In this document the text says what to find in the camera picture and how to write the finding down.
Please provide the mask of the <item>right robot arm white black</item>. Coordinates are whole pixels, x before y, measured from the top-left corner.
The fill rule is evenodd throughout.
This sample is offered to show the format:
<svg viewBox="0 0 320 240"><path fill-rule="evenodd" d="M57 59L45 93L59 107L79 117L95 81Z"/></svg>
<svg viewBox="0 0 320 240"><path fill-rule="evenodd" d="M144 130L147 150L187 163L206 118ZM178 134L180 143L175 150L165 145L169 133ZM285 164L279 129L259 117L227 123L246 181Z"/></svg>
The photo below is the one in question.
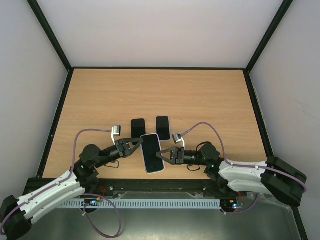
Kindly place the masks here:
<svg viewBox="0 0 320 240"><path fill-rule="evenodd" d="M299 207L307 177L278 157L258 163L225 160L211 142L199 144L196 150L172 147L156 156L171 165L204 166L204 174L223 196L239 192L270 195L291 207Z"/></svg>

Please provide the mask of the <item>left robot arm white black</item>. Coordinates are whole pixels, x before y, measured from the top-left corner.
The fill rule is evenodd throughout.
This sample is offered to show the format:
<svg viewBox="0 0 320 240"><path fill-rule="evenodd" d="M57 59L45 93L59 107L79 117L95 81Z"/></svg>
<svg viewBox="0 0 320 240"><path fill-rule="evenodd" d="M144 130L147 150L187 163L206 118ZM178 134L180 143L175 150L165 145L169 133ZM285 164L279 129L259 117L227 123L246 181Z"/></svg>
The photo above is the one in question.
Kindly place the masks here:
<svg viewBox="0 0 320 240"><path fill-rule="evenodd" d="M94 144L87 145L79 160L62 176L26 195L5 198L0 207L1 235L17 240L63 203L80 196L98 198L97 169L131 156L142 143L142 138L123 138L103 150Z"/></svg>

